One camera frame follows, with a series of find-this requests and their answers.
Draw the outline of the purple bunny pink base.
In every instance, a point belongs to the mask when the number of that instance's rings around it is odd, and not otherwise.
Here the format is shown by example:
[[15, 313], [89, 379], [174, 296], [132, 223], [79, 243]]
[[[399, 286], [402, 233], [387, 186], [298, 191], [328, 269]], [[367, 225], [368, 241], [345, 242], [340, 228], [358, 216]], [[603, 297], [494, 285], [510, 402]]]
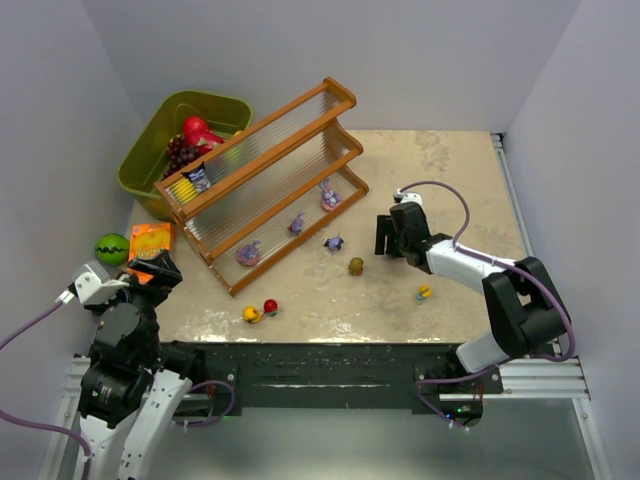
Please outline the purple bunny pink base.
[[323, 179], [318, 186], [321, 189], [321, 207], [325, 211], [331, 212], [342, 203], [341, 196], [331, 188], [328, 178]]

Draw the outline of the purple figure pink donut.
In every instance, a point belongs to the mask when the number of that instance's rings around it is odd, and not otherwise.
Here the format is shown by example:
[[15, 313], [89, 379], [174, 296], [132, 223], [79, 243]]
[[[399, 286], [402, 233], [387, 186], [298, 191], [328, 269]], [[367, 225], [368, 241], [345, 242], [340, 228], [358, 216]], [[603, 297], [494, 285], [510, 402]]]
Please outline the purple figure pink donut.
[[254, 240], [250, 243], [247, 243], [241, 246], [235, 254], [236, 261], [245, 267], [253, 267], [256, 266], [260, 259], [261, 254], [259, 251], [259, 247], [261, 245], [260, 240]]

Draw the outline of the purple bunny red bow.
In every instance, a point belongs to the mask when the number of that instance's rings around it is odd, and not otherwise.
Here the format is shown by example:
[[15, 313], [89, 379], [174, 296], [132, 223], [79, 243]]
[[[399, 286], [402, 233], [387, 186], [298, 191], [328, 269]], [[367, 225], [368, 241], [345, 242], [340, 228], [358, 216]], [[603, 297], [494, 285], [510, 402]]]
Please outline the purple bunny red bow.
[[304, 228], [304, 215], [304, 212], [298, 213], [288, 225], [287, 230], [291, 235], [297, 236], [302, 232]]

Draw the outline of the black-headed purple striped figure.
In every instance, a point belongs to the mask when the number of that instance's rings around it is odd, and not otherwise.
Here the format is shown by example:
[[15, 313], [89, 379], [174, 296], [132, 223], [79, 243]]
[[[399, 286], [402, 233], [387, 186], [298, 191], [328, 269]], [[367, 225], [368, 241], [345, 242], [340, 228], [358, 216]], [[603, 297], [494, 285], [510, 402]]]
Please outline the black-headed purple striped figure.
[[186, 178], [191, 182], [197, 193], [203, 193], [211, 187], [204, 163], [186, 173]]

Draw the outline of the orange three-tier ribbed shelf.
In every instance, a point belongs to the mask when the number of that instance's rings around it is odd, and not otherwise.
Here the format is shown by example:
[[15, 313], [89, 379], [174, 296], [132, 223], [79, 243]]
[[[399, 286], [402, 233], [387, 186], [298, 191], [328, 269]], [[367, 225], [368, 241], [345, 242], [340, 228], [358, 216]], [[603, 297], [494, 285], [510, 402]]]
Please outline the orange three-tier ribbed shelf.
[[[236, 295], [344, 213], [369, 188], [349, 169], [362, 144], [338, 118], [356, 104], [355, 95], [332, 78], [270, 114], [244, 133], [156, 183], [192, 250], [230, 295]], [[241, 163], [228, 168], [224, 153], [241, 146]], [[211, 187], [185, 204], [171, 186], [204, 163]], [[325, 178], [342, 198], [331, 212], [321, 207]], [[287, 227], [304, 212], [304, 228]], [[235, 258], [243, 245], [260, 240], [261, 259], [245, 267]]]

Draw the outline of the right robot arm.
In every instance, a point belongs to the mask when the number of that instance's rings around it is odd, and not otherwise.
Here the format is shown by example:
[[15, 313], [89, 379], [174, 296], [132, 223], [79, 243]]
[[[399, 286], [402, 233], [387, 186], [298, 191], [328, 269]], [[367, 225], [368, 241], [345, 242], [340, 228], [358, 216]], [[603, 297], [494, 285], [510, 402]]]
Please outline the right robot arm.
[[490, 329], [457, 347], [469, 374], [528, 355], [565, 335], [574, 351], [570, 317], [544, 264], [491, 257], [446, 234], [430, 231], [416, 202], [398, 203], [376, 218], [374, 253], [402, 258], [430, 275], [457, 282], [484, 297]]

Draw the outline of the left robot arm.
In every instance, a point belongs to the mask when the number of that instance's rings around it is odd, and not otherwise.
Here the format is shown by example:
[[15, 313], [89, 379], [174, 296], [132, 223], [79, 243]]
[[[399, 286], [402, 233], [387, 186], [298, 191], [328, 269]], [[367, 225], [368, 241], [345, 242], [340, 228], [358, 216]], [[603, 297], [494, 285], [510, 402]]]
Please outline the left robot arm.
[[110, 275], [86, 263], [70, 290], [99, 317], [80, 382], [78, 463], [84, 479], [145, 479], [161, 436], [184, 395], [206, 375], [205, 354], [174, 341], [162, 346], [156, 308], [182, 274], [168, 250], [136, 258], [132, 273]]

